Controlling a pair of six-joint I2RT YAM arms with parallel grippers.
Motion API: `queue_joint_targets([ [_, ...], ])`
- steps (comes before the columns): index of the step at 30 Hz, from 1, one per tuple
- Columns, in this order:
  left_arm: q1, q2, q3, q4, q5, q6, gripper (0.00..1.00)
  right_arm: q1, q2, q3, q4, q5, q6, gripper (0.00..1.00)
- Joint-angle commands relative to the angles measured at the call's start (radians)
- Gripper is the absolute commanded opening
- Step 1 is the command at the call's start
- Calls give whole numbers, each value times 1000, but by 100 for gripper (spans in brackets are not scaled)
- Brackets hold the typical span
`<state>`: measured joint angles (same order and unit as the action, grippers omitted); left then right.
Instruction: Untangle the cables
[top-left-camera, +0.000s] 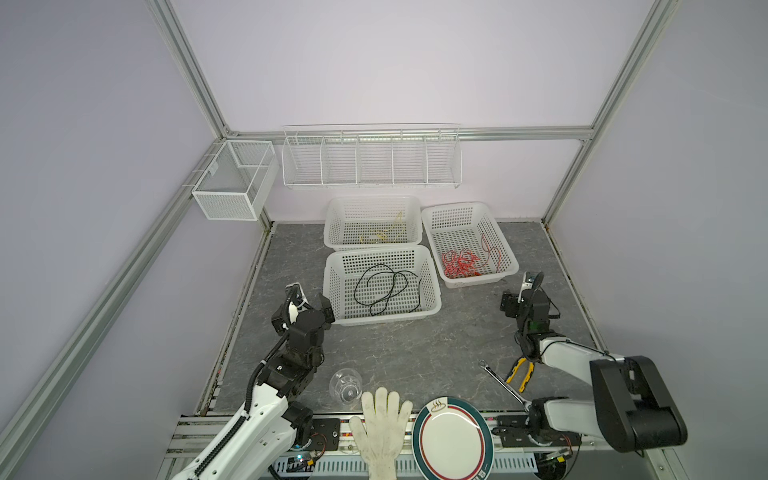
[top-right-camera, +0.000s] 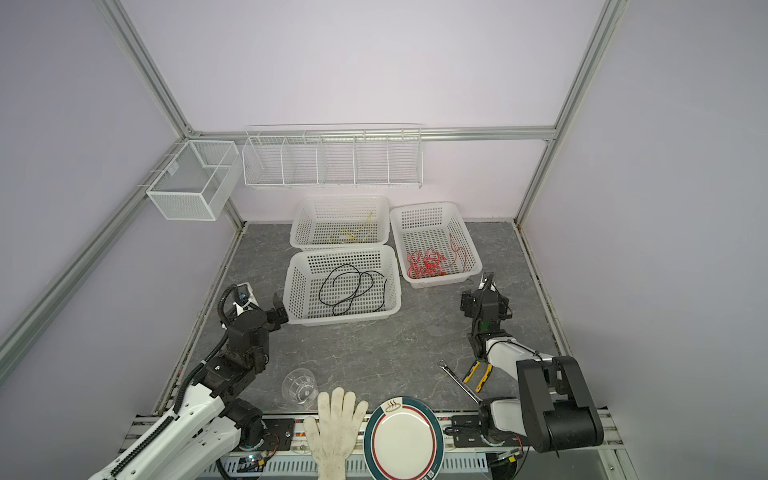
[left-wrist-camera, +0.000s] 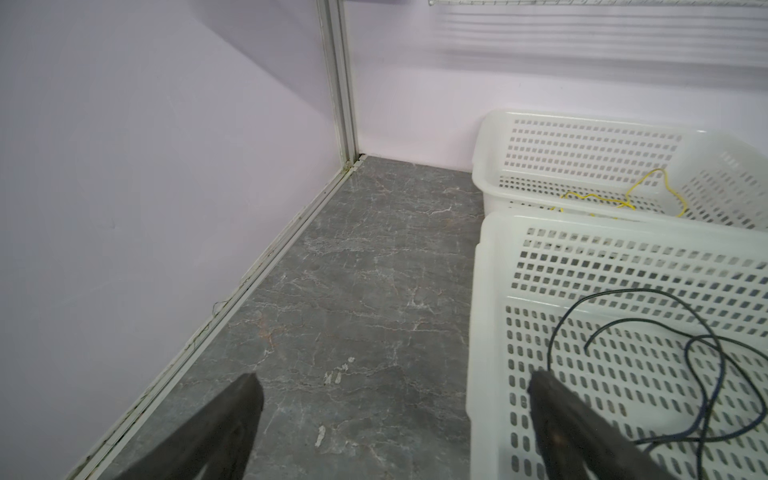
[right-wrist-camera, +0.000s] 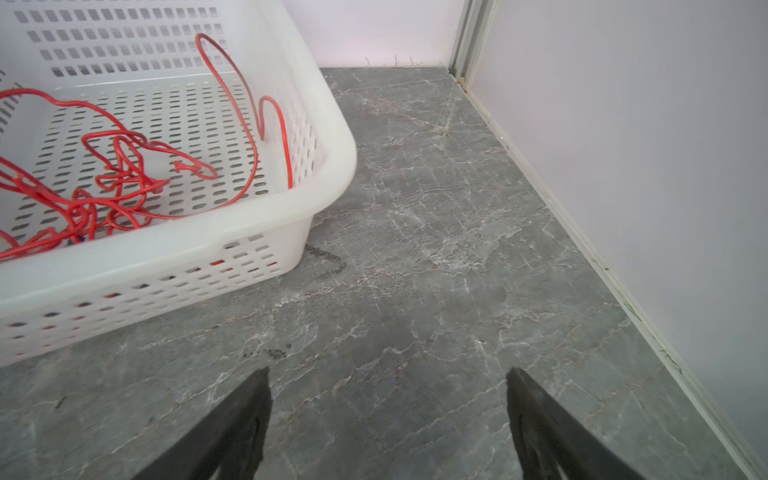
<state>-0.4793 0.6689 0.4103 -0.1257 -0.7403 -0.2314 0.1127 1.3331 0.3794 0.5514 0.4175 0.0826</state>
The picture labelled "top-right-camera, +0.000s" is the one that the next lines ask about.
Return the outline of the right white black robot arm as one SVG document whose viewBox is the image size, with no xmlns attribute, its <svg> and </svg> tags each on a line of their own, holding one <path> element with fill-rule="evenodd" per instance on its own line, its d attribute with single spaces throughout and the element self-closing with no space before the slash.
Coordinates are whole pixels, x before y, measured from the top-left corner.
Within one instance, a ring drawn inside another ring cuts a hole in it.
<svg viewBox="0 0 768 480">
<path fill-rule="evenodd" d="M 476 290 L 462 293 L 460 310 L 471 320 L 468 341 L 475 362 L 506 373 L 518 387 L 513 397 L 476 400 L 485 439 L 499 443 L 514 435 L 538 453 L 604 442 L 598 408 L 577 360 L 525 346 L 502 328 L 513 312 L 494 274 L 484 275 Z"/>
</svg>

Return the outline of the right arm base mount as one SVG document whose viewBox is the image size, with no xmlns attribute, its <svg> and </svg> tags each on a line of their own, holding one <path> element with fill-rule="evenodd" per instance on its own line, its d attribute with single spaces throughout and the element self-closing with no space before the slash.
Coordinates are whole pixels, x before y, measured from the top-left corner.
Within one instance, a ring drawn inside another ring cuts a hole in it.
<svg viewBox="0 0 768 480">
<path fill-rule="evenodd" d="M 450 424 L 443 429 L 445 436 L 459 448 L 520 447 L 518 437 L 513 433 L 484 432 L 478 415 L 453 415 Z"/>
</svg>

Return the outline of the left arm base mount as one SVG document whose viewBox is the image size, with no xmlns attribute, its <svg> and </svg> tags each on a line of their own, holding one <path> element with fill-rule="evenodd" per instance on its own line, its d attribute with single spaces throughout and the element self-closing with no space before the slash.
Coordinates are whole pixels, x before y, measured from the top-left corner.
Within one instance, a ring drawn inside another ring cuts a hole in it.
<svg viewBox="0 0 768 480">
<path fill-rule="evenodd" d="M 295 426 L 295 419 L 289 417 L 254 421 L 240 430 L 234 451 L 289 451 Z"/>
</svg>

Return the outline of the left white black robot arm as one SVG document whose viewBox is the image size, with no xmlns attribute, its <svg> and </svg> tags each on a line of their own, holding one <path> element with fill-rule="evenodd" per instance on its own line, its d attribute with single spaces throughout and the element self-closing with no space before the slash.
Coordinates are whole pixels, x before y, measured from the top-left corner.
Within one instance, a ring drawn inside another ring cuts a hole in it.
<svg viewBox="0 0 768 480">
<path fill-rule="evenodd" d="M 231 284 L 217 314 L 223 336 L 183 378 L 173 404 L 94 479 L 195 479 L 237 448 L 264 444 L 263 413 L 240 394 L 269 363 L 269 335 L 289 321 L 282 296 L 264 309 L 249 283 Z"/>
</svg>

